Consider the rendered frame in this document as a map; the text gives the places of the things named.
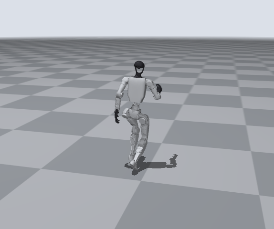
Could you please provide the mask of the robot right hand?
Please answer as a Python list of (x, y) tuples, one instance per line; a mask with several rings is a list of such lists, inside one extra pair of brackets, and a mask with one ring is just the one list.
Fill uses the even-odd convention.
[(161, 92), (162, 91), (162, 88), (161, 88), (161, 86), (159, 85), (159, 84), (156, 84), (156, 86), (157, 86), (157, 92)]

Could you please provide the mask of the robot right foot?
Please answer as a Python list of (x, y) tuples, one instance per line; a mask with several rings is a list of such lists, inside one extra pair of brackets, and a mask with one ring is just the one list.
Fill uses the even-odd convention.
[(134, 160), (132, 160), (129, 164), (131, 165), (131, 167), (132, 167), (133, 169), (138, 170), (137, 164), (135, 163)]

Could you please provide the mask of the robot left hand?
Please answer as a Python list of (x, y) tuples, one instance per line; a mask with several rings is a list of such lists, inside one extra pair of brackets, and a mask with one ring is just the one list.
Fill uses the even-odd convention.
[(117, 114), (119, 113), (118, 112), (118, 109), (116, 109), (116, 111), (114, 111), (115, 112), (115, 122), (116, 123), (119, 123), (119, 120), (117, 119), (117, 117), (119, 117)]

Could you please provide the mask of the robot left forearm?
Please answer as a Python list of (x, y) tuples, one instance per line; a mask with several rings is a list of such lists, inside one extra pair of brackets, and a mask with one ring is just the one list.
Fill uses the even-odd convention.
[(115, 103), (115, 111), (116, 111), (116, 109), (118, 109), (118, 112), (119, 112), (119, 110), (120, 110), (120, 104), (121, 104), (121, 98), (116, 96), (115, 101), (116, 101), (116, 103)]

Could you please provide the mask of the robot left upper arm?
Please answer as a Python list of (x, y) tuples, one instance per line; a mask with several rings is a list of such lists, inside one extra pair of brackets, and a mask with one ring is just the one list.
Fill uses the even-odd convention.
[(117, 97), (123, 97), (123, 95), (124, 95), (123, 90), (125, 89), (126, 85), (128, 84), (128, 79), (129, 79), (129, 77), (124, 77), (122, 79), (122, 82), (121, 82), (119, 89), (116, 93)]

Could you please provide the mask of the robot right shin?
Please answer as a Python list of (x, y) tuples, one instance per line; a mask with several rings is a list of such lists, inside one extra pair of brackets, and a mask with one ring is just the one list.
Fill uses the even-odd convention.
[(137, 150), (136, 150), (136, 155), (134, 157), (134, 161), (135, 163), (137, 163), (137, 161), (139, 160), (139, 158), (142, 156), (142, 154), (144, 153), (146, 146), (147, 146), (148, 141), (145, 140), (143, 145), (138, 144)]

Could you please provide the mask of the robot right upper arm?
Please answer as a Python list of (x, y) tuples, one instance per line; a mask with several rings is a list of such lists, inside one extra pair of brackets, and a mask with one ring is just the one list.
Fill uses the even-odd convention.
[(154, 99), (155, 99), (155, 100), (160, 99), (160, 97), (159, 97), (159, 95), (158, 95), (158, 92), (157, 92), (157, 89), (156, 89), (156, 87), (155, 87), (155, 85), (154, 85), (154, 82), (153, 82), (152, 80), (150, 80), (150, 79), (146, 79), (146, 85), (150, 87), (150, 90), (152, 91), (152, 93), (153, 93), (153, 95), (154, 95), (154, 96), (153, 96)]

